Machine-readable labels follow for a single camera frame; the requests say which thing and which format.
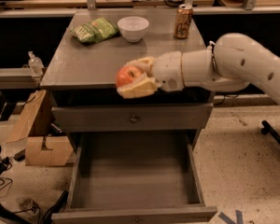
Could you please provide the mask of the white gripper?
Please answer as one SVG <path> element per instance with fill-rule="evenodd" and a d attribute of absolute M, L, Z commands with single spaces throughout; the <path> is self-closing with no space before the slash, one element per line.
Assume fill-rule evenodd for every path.
<path fill-rule="evenodd" d="M 182 91 L 184 84 L 181 58 L 182 53 L 174 51 L 164 53 L 156 59 L 145 57 L 127 62 L 127 65 L 138 67 L 144 74 L 126 85 L 119 86 L 118 94 L 124 99 L 133 99 L 152 95 L 158 88 L 167 92 Z"/>

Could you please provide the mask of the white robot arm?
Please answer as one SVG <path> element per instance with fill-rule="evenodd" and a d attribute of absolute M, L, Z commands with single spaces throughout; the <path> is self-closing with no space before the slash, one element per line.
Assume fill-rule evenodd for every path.
<path fill-rule="evenodd" d="M 225 34 L 206 49 L 172 51 L 124 64 L 118 71 L 118 94 L 146 97 L 157 90 L 240 91 L 254 85 L 280 105 L 280 57 L 247 35 Z"/>

